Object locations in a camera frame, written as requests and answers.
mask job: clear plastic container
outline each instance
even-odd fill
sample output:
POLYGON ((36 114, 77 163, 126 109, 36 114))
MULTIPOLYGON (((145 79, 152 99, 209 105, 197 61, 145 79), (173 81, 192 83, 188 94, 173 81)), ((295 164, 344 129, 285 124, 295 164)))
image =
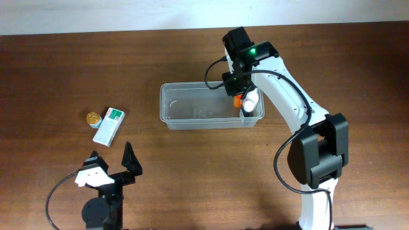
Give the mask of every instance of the clear plastic container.
MULTIPOLYGON (((209 82, 216 86, 221 82, 209 82)), ((171 130, 249 128, 264 117, 263 92, 248 118, 240 117, 232 96, 224 87, 210 90, 204 82, 166 83, 160 89, 160 119, 171 130)))

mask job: cable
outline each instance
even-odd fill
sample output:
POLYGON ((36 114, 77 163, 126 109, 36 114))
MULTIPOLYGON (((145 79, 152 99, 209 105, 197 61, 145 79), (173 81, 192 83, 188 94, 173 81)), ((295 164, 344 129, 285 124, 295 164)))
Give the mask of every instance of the cable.
POLYGON ((213 65, 216 65, 217 63, 219 63, 219 62, 221 62, 221 61, 227 61, 227 60, 228 60, 227 57, 224 56, 224 57, 220 58, 219 60, 213 62, 213 63, 209 66, 209 68, 207 68, 206 73, 204 74, 204 83, 206 84, 206 86, 207 86, 209 89, 219 89, 220 87, 224 86, 225 82, 222 82, 221 84, 219 84, 219 85, 217 85, 217 86, 211 87, 211 86, 209 85, 209 83, 207 83, 207 73, 208 73, 209 70, 213 67, 213 65))
POLYGON ((70 179, 71 177, 77 175, 79 172, 73 172, 72 174, 68 175, 67 177, 65 177, 64 179, 62 179, 60 182, 58 182, 56 184, 56 186, 54 186, 54 188, 51 189, 49 196, 47 197, 47 201, 45 202, 45 216, 47 217, 47 220, 49 221, 49 223, 51 224, 51 226, 55 229, 55 230, 59 230, 59 228, 53 223, 53 221, 50 218, 50 214, 49 214, 49 203, 50 203, 50 198, 51 195, 54 193, 54 191, 64 182, 66 182, 68 179, 70 179))
POLYGON ((240 98, 241 100, 244 100, 245 97, 247 96, 247 94, 250 92, 250 90, 255 89, 253 82, 251 83, 251 85, 247 88, 247 90, 245 91, 245 93, 242 94, 242 97, 240 98))
POLYGON ((301 133, 302 131, 304 131, 305 128, 308 127, 308 124, 309 124, 309 122, 310 122, 310 120, 311 120, 311 116, 312 116, 312 112, 311 112, 311 111, 312 111, 312 108, 311 108, 311 106, 309 105, 309 102, 308 102, 307 98, 304 96, 304 94, 301 92, 301 90, 297 87, 297 85, 294 84, 294 82, 290 81, 290 80, 289 80, 287 77, 285 77, 284 75, 282 75, 282 74, 280 74, 280 73, 277 73, 277 72, 274 72, 274 71, 270 71, 270 70, 253 70, 253 71, 238 73, 235 77, 236 77, 236 78, 239 78, 239 77, 243 77, 244 75, 252 74, 252 73, 268 73, 268 74, 272 74, 272 75, 277 76, 278 79, 283 79, 283 80, 285 80, 288 84, 290 84, 290 85, 295 89, 295 91, 300 95, 301 99, 304 101, 305 106, 307 107, 307 120, 306 120, 305 123, 301 126, 301 128, 300 128, 299 130, 297 130, 289 139, 287 139, 287 141, 285 141, 284 144, 282 144, 281 147, 277 150, 277 153, 276 153, 275 156, 274 156, 274 172, 275 172, 275 175, 277 176, 277 178, 279 179, 279 181, 280 181, 286 188, 288 188, 288 189, 289 189, 290 191, 292 191, 292 192, 295 192, 295 193, 298 193, 298 194, 303 194, 303 195, 306 195, 306 194, 315 194, 315 193, 318 193, 318 192, 324 192, 324 193, 326 193, 327 199, 328 199, 328 201, 329 201, 329 211, 330 211, 330 216, 329 216, 329 217, 330 217, 330 220, 329 220, 329 222, 330 222, 329 230, 331 230, 331 229, 332 229, 332 200, 331 200, 331 192, 328 191, 328 190, 322 189, 322 188, 316 189, 316 190, 313 190, 313 191, 302 191, 302 190, 298 190, 298 189, 296 189, 296 188, 293 188, 293 187, 291 187, 290 185, 288 185, 288 184, 283 180, 283 178, 281 177, 281 175, 280 175, 280 173, 279 173, 278 167, 277 167, 278 159, 279 159, 279 156, 280 156, 281 152, 283 151, 283 149, 284 149, 289 143, 291 143, 291 142, 293 141, 293 139, 295 139, 296 137, 298 137, 298 135, 300 135, 300 133, 301 133))
MULTIPOLYGON (((252 71, 248 71, 248 72, 242 72, 242 73, 238 73, 237 75, 235 75, 235 77, 230 77, 229 79, 226 79, 224 82, 222 82, 221 84, 215 86, 215 87, 211 87, 209 86, 209 84, 207 83, 207 74, 210 70, 210 68, 213 65, 216 65, 218 62, 221 61, 227 61, 227 57, 224 56, 222 58, 220 58, 219 60, 215 61, 214 63, 212 63, 209 68, 206 70, 206 73, 204 75, 204 83, 206 84, 206 86, 209 89, 218 89, 220 87, 222 87, 223 85, 225 85, 226 83, 232 81, 232 79, 238 79, 239 77, 243 77, 244 75, 248 75, 248 74, 252 74, 252 73, 268 73, 268 74, 272 74, 278 77, 278 79, 283 79, 285 80, 288 84, 290 84, 295 91, 300 95, 301 99, 304 101, 305 106, 307 107, 307 120, 305 121, 305 123, 301 126, 301 128, 299 130, 297 130, 291 137, 289 137, 287 139, 287 141, 284 142, 284 144, 281 145, 281 147, 277 150, 277 153, 274 156, 274 173, 277 176, 277 178, 279 179, 279 181, 282 183, 282 185, 284 185, 287 189, 289 189, 292 192, 298 193, 298 194, 303 194, 303 195, 308 195, 308 194, 315 194, 318 192, 324 192, 327 195, 327 199, 329 201, 329 211, 330 211, 330 216, 329 216, 329 230, 332 230, 332 199, 331 199, 331 192, 325 189, 316 189, 313 191, 303 191, 303 190, 299 190, 296 188, 291 187, 290 185, 288 185, 283 178, 281 177, 279 170, 278 170, 278 159, 280 157, 281 152, 284 150, 284 148, 293 141, 293 139, 295 139, 296 137, 298 137, 298 135, 303 132, 305 130, 305 128, 308 127, 308 124, 311 120, 311 116, 312 116, 312 109, 311 106, 309 105, 309 102, 307 100, 307 98, 304 96, 303 92, 301 92, 301 90, 298 88, 298 86, 296 84, 294 84, 294 82, 292 82, 291 80, 289 80, 287 77, 285 77, 284 75, 274 72, 274 71, 270 71, 270 70, 252 70, 252 71)), ((246 93, 242 95, 242 99, 245 98, 245 96, 247 95, 249 91, 249 88, 247 89, 246 93)))

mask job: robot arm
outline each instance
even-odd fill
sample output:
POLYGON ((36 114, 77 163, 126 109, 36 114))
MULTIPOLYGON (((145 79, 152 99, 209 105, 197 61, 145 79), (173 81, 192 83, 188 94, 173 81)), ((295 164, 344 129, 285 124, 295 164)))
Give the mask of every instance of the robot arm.
MULTIPOLYGON (((309 126, 291 143, 288 164, 301 183, 302 191, 327 190, 332 197, 341 169, 348 163, 348 123, 344 116, 331 116, 312 100, 291 76, 279 53, 269 42, 254 44, 242 27, 229 31, 223 42, 230 68, 230 72, 222 76, 228 95, 239 95, 255 85, 277 107, 293 134, 300 130, 308 117, 308 106, 300 94, 309 102, 309 126), (324 140, 318 141, 318 135, 323 136, 324 140)), ((330 224, 332 229, 330 202, 332 199, 329 201, 323 192, 302 195, 299 227, 303 230, 324 230, 330 224)))

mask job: small white box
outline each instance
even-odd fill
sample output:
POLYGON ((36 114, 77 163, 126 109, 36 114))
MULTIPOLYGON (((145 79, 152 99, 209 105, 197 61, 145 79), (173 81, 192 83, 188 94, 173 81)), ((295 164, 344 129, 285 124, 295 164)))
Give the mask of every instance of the small white box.
POLYGON ((96 131, 93 141, 109 147, 124 117, 125 113, 123 111, 109 108, 100 128, 96 131))

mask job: green label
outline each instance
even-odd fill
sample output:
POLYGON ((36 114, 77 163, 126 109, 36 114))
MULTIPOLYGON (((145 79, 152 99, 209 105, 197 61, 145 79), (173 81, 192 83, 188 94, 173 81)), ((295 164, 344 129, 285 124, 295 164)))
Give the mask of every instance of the green label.
POLYGON ((109 115, 109 118, 111 119, 115 119, 115 117, 121 117, 122 116, 122 112, 121 111, 117 111, 116 109, 113 109, 111 112, 111 115, 109 115))

